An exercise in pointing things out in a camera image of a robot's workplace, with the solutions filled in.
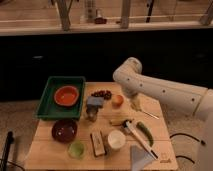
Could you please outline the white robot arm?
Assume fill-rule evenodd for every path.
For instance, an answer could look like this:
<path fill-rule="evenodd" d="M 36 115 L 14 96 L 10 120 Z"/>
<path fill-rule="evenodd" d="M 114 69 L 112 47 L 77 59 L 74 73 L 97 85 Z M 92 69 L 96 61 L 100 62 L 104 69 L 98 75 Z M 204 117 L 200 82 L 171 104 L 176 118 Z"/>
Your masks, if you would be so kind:
<path fill-rule="evenodd" d="M 213 171 L 213 89 L 144 76 L 142 63 L 135 57 L 126 59 L 113 79 L 136 110 L 141 109 L 138 94 L 142 93 L 202 120 L 204 145 L 198 146 L 195 171 Z"/>

